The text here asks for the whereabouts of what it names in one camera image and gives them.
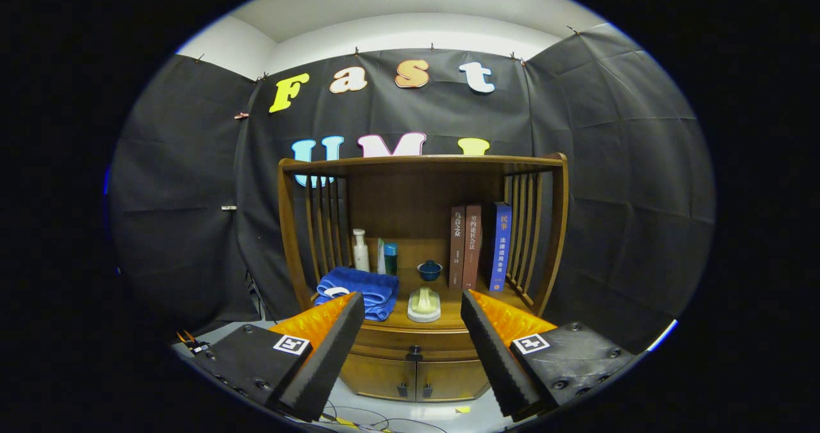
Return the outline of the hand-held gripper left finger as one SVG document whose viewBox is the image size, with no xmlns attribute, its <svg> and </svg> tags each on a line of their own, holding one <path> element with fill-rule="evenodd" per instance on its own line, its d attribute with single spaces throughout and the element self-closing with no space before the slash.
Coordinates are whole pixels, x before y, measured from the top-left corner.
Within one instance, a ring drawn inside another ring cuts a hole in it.
<svg viewBox="0 0 820 433">
<path fill-rule="evenodd" d="M 240 397 L 314 421 L 363 324 L 360 292 L 343 294 L 270 328 L 238 326 L 216 343 L 192 338 L 192 363 Z"/>
</svg>

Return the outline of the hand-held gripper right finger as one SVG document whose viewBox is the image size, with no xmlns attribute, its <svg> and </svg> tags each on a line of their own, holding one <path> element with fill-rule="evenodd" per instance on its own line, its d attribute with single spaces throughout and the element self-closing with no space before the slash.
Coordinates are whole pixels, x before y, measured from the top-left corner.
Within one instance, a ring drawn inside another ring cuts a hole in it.
<svg viewBox="0 0 820 433">
<path fill-rule="evenodd" d="M 582 322 L 557 326 L 474 290 L 462 295 L 461 317 L 513 421 L 579 404 L 641 360 Z"/>
</svg>

